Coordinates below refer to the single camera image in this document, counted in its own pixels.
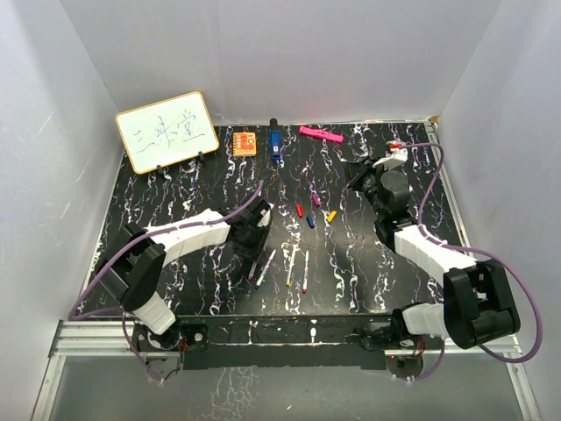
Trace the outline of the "purple marker pen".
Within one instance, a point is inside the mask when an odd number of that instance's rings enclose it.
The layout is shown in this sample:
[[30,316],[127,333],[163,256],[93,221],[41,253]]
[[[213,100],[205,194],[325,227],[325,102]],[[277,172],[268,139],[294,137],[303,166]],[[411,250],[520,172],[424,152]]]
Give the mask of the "purple marker pen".
[[249,274],[248,274],[248,280],[249,280],[249,281],[252,280],[253,277],[254,277],[257,264],[258,264],[257,261],[254,261],[254,262],[252,263],[252,265],[251,265],[250,272],[249,272]]

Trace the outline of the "purple pen cap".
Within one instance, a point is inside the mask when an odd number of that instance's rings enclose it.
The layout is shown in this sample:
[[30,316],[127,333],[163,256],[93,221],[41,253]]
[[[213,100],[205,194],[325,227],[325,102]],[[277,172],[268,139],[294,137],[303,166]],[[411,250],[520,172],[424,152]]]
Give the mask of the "purple pen cap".
[[310,196],[311,202],[316,206],[316,207],[320,207],[321,206],[321,201],[318,198],[318,196],[316,194],[312,194]]

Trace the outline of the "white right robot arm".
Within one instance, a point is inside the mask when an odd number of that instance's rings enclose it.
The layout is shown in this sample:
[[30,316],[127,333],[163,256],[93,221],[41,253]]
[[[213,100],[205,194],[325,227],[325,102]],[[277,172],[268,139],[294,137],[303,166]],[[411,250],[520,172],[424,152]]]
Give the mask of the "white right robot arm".
[[450,338],[469,349],[519,332],[521,320],[505,268],[495,259],[475,260],[450,250],[421,233],[409,210],[408,178],[386,163],[372,158],[346,163],[346,186],[371,204],[378,240],[437,281],[444,293],[441,303],[413,303],[393,310],[392,341],[409,348],[429,335]]

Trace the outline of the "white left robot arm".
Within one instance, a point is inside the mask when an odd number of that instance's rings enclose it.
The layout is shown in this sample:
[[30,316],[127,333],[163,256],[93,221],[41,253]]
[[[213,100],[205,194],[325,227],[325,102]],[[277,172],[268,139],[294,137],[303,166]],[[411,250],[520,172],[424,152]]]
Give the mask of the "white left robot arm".
[[178,346],[181,324],[157,292],[162,269],[198,250],[230,244],[237,256],[256,261],[271,229],[273,206],[262,198],[235,209],[214,206],[176,223],[141,228],[125,225],[96,269],[96,279],[148,330],[161,350]]

